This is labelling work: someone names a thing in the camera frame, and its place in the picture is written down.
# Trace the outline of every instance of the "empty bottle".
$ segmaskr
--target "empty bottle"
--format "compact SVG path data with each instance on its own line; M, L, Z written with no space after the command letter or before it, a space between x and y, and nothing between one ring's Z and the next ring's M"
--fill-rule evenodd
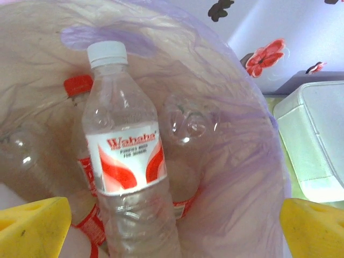
M75 163L66 160L43 125L32 121L0 138L0 181L27 202L67 197L72 225L94 244L105 242L96 198Z
M152 101L127 72L124 44L88 48L94 84L82 119L111 257L181 257Z
M175 216L183 218L197 195L206 154L217 139L219 109L205 99L169 96L159 113Z
M81 75L69 78L64 82L64 88L68 96L73 101L74 123L71 135L71 146L75 154L75 159L82 170L88 187L93 196L97 196L97 189L93 175L91 157L87 148L87 141L82 130L81 118L86 101L89 97L93 80L89 75Z

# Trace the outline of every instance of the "wall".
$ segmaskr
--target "wall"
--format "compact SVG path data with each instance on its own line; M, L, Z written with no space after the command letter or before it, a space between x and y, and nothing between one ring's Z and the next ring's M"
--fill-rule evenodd
M217 0L167 1L216 31L264 93L344 80L344 0L234 0L218 22L207 15Z

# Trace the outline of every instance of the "red label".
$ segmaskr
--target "red label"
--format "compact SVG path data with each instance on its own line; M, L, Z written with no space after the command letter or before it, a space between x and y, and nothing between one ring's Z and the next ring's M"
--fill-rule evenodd
M195 199L199 196L200 192L201 190L200 188L198 188L197 192L191 199L185 200L183 202L173 202L174 214L176 216L176 219L181 219L185 217L185 215L190 210L192 204L194 203Z
M93 174L91 158L86 157L85 159L79 159L78 161L82 167L82 170L84 171L92 195L97 196L97 188L95 183L95 176Z
M94 243L92 243L90 258L98 258L98 256L99 256L98 247Z
M91 243L100 246L105 241L105 230L103 222L99 218L99 207L97 204L95 204L90 214L75 227L84 232L89 237Z
M86 137L97 192L122 195L140 191L167 176L155 121L123 131L87 134Z

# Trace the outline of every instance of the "flower sticker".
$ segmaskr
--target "flower sticker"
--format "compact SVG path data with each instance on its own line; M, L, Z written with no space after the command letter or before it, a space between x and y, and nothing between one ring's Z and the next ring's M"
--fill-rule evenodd
M325 64L327 63L317 62L314 66L311 66L310 68L307 69L306 74L315 74L321 71Z
M258 78L262 75L263 69L273 66L284 56L281 52L284 47L284 39L276 39L266 47L258 48L253 54L247 54L240 62L250 76Z

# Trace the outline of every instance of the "white lid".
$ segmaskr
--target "white lid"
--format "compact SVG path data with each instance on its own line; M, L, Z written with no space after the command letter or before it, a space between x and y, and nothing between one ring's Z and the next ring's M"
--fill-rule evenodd
M111 63L128 64L127 51L122 42L101 41L87 48L91 68L109 65Z

